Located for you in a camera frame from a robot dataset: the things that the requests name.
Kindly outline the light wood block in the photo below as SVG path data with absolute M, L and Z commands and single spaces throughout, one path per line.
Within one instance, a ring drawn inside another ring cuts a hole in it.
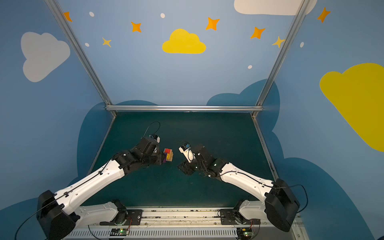
M 166 161 L 172 162 L 173 156 L 174 156 L 173 150 L 172 149 L 165 149 L 165 153 L 166 153 Z

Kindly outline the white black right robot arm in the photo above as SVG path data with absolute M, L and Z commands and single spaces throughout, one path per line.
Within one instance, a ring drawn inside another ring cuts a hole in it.
M 299 212 L 300 202 L 283 180 L 263 179 L 243 171 L 222 158 L 214 158 L 206 147 L 192 150 L 185 142 L 179 147 L 186 161 L 178 166 L 185 175 L 201 172 L 204 176 L 236 186 L 260 202 L 243 201 L 236 210 L 246 220 L 267 218 L 277 229 L 289 232 Z

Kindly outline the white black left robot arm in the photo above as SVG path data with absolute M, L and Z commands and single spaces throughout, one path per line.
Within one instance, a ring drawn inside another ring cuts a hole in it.
M 48 240 L 61 240 L 75 228 L 96 222 L 112 222 L 122 212 L 115 203 L 81 210 L 82 204 L 109 184 L 140 168 L 163 163 L 156 134 L 142 137 L 131 150 L 116 153 L 98 170 L 55 193 L 47 190 L 38 197 L 37 220 Z

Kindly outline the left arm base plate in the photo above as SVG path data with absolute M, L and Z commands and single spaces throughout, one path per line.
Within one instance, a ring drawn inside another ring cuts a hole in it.
M 119 211 L 109 222 L 100 222 L 100 226 L 138 226 L 141 223 L 142 210 Z

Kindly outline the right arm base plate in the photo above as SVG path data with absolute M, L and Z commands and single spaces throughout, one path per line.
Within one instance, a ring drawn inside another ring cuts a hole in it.
M 221 209 L 218 211 L 221 225 L 243 225 L 247 220 L 240 214 L 238 210 Z

